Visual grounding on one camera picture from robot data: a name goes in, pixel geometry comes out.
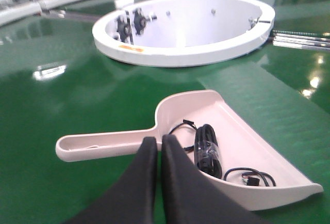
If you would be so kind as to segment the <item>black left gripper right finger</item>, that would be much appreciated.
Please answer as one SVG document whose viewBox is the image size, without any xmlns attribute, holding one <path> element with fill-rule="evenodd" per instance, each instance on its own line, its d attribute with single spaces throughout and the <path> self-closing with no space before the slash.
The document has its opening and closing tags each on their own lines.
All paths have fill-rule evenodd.
<svg viewBox="0 0 330 224">
<path fill-rule="evenodd" d="M 218 190 L 174 135 L 163 135 L 161 187 L 167 223 L 268 223 Z"/>
</svg>

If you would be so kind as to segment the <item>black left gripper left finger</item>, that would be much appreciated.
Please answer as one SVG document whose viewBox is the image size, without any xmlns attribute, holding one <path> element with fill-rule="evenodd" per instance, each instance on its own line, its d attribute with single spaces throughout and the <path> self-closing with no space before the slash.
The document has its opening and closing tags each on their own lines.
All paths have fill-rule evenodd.
<svg viewBox="0 0 330 224">
<path fill-rule="evenodd" d="M 157 156 L 156 139 L 144 137 L 120 178 L 65 223 L 153 223 Z"/>
</svg>

